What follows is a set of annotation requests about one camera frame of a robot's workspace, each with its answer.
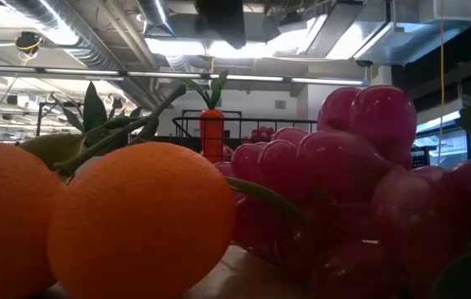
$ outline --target carrot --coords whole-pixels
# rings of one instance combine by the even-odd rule
[[[207,119],[224,117],[222,111],[215,109],[215,106],[221,98],[222,89],[226,83],[227,77],[228,71],[223,71],[218,75],[218,78],[211,82],[211,96],[194,81],[189,79],[184,80],[187,87],[198,92],[202,96],[206,106],[208,107],[208,109],[202,111],[202,114],[200,115],[200,138],[202,139],[204,157],[211,163],[220,162],[223,158],[224,122],[222,120]]]

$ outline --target orange fruit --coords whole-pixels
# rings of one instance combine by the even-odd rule
[[[0,144],[0,299],[24,298],[54,284],[47,230],[59,177],[33,154]]]
[[[149,142],[109,153],[71,181],[49,258],[75,298],[175,297],[220,261],[234,226],[233,194],[211,163]]]

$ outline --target ventilation duct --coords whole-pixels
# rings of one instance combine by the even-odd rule
[[[77,47],[77,49],[73,47],[64,51],[88,68],[124,69],[124,66],[66,0],[1,0],[1,2],[25,17],[54,43]],[[111,84],[123,90],[137,105],[150,109],[157,105],[155,95],[133,78],[126,77],[123,81],[112,81]]]
[[[175,37],[172,27],[169,25],[169,14],[163,0],[139,0],[140,9],[146,19],[145,34],[152,28],[159,28],[162,32]],[[167,62],[173,71],[191,71],[189,60],[186,56],[166,56]]]

